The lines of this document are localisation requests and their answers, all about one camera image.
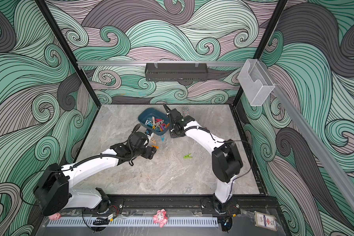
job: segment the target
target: gray marble surface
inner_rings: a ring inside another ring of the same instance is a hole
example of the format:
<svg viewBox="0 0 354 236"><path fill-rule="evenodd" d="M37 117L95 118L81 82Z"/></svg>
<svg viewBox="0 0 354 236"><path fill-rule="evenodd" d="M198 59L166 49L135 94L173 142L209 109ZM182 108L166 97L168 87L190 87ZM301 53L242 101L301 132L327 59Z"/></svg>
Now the gray marble surface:
<svg viewBox="0 0 354 236"><path fill-rule="evenodd" d="M171 109L189 108L189 115L212 134L222 139L240 139L228 105L169 105ZM103 105L83 144L77 161L99 154L111 145L124 142L138 123L138 115L148 107L164 112L162 105ZM189 137L164 142L155 135L159 149L152 160L138 157L134 166L127 162L108 168L78 183L76 188L102 188L106 194L212 194L216 176L212 172L211 153ZM236 142L244 163L240 174L249 168L242 143ZM191 153L193 158L184 159ZM237 179L233 194L259 194L252 171Z"/></svg>

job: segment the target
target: aluminum rail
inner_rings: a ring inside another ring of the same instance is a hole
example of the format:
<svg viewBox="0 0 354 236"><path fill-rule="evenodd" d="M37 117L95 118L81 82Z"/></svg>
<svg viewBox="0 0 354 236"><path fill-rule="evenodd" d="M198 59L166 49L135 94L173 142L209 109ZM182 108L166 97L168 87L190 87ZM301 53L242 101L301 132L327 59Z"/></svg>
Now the aluminum rail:
<svg viewBox="0 0 354 236"><path fill-rule="evenodd" d="M207 66L242 67L245 61L131 61L131 60L82 60L77 61L82 66L146 66L147 63L205 63Z"/></svg>

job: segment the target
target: sticker label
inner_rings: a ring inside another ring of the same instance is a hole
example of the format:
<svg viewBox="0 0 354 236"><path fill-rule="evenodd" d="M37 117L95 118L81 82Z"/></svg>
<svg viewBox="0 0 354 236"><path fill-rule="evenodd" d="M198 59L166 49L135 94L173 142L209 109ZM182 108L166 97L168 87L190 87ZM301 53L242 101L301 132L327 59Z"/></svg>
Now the sticker label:
<svg viewBox="0 0 354 236"><path fill-rule="evenodd" d="M275 217L258 211L254 212L255 225L258 227L277 231Z"/></svg>

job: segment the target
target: white cable tray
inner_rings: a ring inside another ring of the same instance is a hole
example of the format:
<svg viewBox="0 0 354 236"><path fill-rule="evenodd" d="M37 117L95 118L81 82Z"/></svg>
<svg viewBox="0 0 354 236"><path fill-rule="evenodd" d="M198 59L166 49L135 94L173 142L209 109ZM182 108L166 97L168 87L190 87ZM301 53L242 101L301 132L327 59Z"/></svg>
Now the white cable tray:
<svg viewBox="0 0 354 236"><path fill-rule="evenodd" d="M93 225L93 220L96 217L84 217L85 223L90 227L97 227ZM47 224L47 227L81 227L85 226L83 218L79 217L61 217L58 220L51 220ZM119 217L107 225L108 227L159 227L159 224L153 223L152 216L130 216ZM177 217L171 216L168 218L168 222L164 227L218 227L218 220L214 217Z"/></svg>

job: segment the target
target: green clothespin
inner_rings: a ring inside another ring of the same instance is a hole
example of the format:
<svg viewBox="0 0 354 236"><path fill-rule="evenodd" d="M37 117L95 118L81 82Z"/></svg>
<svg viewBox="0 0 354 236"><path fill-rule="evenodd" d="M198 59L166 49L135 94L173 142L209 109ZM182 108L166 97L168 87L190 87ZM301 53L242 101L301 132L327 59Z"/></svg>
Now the green clothespin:
<svg viewBox="0 0 354 236"><path fill-rule="evenodd" d="M186 156L183 156L185 159L186 158L193 158L192 156L191 156L191 153L189 153L189 154L187 154Z"/></svg>

